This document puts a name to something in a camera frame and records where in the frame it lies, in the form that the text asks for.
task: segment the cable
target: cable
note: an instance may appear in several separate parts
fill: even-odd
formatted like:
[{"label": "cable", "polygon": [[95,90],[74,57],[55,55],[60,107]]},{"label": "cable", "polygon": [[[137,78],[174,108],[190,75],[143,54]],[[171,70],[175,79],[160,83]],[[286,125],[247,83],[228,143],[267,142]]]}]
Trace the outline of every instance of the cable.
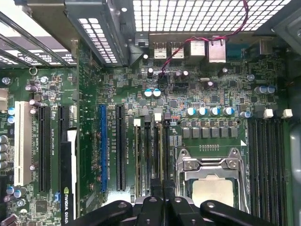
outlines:
[{"label": "cable", "polygon": [[236,35],[238,34],[242,29],[243,27],[245,26],[245,24],[247,23],[248,21],[248,14],[249,14],[249,6],[248,6],[248,3],[246,2],[246,0],[242,0],[243,4],[244,4],[244,8],[245,8],[245,11],[246,11],[246,16],[242,22],[242,24],[240,25],[239,28],[237,28],[233,33],[230,33],[230,34],[226,34],[224,36],[218,36],[218,37],[215,37],[215,38],[204,38],[204,37],[191,37],[190,39],[187,39],[184,43],[182,43],[182,45],[175,51],[172,53],[172,55],[165,61],[165,63],[163,64],[162,68],[161,68],[161,71],[162,73],[165,72],[165,68],[166,66],[168,65],[168,63],[173,59],[173,56],[176,55],[185,45],[185,43],[187,42],[190,42],[190,41],[193,41],[193,40],[199,40],[199,41],[218,41],[218,40],[223,40],[223,39],[226,39],[227,37],[229,36],[232,36],[232,35]]}]

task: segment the white pci slot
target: white pci slot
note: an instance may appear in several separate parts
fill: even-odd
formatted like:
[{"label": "white pci slot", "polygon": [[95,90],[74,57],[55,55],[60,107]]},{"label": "white pci slot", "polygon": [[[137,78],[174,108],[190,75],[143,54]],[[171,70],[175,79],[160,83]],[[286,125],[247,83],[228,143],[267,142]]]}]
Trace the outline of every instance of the white pci slot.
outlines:
[{"label": "white pci slot", "polygon": [[15,101],[15,158],[14,186],[24,186],[32,181],[29,166],[32,163],[31,106],[25,101]]}]

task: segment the screw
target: screw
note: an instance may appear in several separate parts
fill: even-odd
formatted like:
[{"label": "screw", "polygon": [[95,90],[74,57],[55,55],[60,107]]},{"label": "screw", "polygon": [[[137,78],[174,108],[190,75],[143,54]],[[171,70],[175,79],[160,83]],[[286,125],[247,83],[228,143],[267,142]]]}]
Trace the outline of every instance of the screw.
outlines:
[{"label": "screw", "polygon": [[150,202],[156,202],[156,201],[157,201],[156,198],[154,198],[154,197],[151,197],[151,198],[150,198]]},{"label": "screw", "polygon": [[213,208],[213,207],[215,207],[215,204],[212,203],[212,202],[208,202],[208,203],[207,203],[207,206],[208,206],[209,208]]},{"label": "screw", "polygon": [[179,197],[176,197],[174,200],[175,200],[176,202],[182,202],[182,199],[179,198]]},{"label": "screw", "polygon": [[127,205],[124,202],[119,203],[118,208],[125,208]]}]

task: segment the motherboard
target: motherboard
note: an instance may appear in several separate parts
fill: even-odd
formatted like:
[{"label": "motherboard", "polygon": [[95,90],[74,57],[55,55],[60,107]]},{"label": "motherboard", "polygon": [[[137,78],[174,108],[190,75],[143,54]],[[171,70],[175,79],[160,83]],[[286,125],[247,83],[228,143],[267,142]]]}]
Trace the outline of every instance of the motherboard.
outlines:
[{"label": "motherboard", "polygon": [[173,181],[196,206],[214,199],[290,225],[285,62],[154,58],[102,68],[1,71],[4,226],[64,225],[116,200],[135,204]]}]

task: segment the blue pcie slot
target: blue pcie slot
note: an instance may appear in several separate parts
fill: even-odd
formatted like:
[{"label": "blue pcie slot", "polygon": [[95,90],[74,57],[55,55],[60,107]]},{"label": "blue pcie slot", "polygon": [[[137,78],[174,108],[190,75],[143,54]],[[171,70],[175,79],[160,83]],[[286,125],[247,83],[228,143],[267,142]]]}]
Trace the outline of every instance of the blue pcie slot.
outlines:
[{"label": "blue pcie slot", "polygon": [[107,135],[107,109],[106,105],[100,105],[98,108],[98,112],[100,113],[100,132],[101,132],[101,139],[100,139],[100,165],[102,167],[101,172],[101,179],[102,179],[102,192],[106,192],[108,187],[108,169],[107,169],[107,142],[108,142],[108,135]]}]

